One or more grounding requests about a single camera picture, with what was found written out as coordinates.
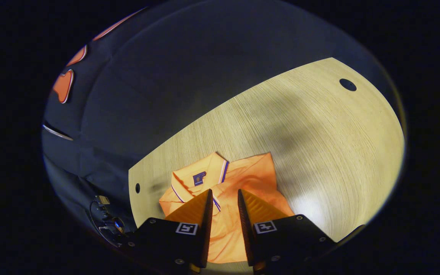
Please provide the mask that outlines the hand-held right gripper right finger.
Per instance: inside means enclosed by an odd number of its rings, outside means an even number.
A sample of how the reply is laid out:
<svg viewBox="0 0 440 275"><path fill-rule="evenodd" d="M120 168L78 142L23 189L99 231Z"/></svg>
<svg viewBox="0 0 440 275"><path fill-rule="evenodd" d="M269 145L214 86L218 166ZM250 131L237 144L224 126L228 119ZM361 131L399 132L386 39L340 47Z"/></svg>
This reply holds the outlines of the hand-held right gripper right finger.
<svg viewBox="0 0 440 275"><path fill-rule="evenodd" d="M238 209L253 273L317 273L323 257L365 228L360 225L335 242L305 215L288 216L244 189L238 190Z"/></svg>

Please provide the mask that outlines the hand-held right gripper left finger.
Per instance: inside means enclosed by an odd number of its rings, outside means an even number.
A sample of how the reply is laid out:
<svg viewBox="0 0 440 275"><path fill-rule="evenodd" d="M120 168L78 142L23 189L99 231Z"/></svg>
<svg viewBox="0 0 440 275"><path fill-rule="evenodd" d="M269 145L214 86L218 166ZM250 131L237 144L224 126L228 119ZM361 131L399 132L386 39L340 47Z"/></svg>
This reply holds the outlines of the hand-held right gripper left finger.
<svg viewBox="0 0 440 275"><path fill-rule="evenodd" d="M163 219L146 219L120 239L119 252L147 273L201 273L207 266L213 203L209 189Z"/></svg>

